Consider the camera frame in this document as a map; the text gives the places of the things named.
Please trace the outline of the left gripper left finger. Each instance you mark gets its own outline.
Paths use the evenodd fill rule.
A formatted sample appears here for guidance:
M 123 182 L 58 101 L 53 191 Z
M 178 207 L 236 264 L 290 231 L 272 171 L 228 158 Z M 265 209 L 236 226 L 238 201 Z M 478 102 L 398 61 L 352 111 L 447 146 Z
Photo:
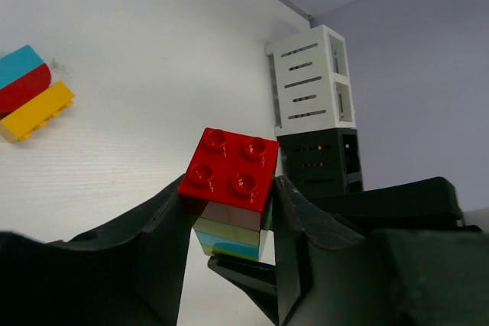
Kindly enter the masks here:
M 175 325 L 190 223 L 178 181 L 72 240 L 1 234 L 3 325 Z

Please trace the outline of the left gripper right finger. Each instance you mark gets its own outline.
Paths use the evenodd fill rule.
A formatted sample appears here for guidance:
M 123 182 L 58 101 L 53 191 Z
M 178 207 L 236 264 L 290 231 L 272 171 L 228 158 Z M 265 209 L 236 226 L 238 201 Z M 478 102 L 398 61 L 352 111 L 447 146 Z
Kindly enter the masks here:
M 282 325 L 486 325 L 488 235 L 377 229 L 362 235 L 274 183 Z

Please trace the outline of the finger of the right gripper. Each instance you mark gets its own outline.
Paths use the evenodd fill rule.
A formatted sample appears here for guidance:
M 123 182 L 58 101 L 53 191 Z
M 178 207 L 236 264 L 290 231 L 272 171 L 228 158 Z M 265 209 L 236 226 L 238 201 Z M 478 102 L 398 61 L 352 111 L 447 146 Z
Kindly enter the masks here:
M 455 187 L 434 177 L 383 189 L 307 199 L 366 231 L 377 228 L 455 230 L 464 221 Z
M 230 255 L 209 258 L 207 267 L 243 291 L 274 324 L 279 324 L 275 266 Z

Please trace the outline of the red green blue lego stack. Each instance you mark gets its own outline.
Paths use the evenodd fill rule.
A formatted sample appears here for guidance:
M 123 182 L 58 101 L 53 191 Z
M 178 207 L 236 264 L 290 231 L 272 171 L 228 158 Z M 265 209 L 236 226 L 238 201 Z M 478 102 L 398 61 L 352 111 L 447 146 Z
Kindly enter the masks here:
M 275 140 L 203 131 L 178 193 L 206 255 L 261 258 L 278 153 Z

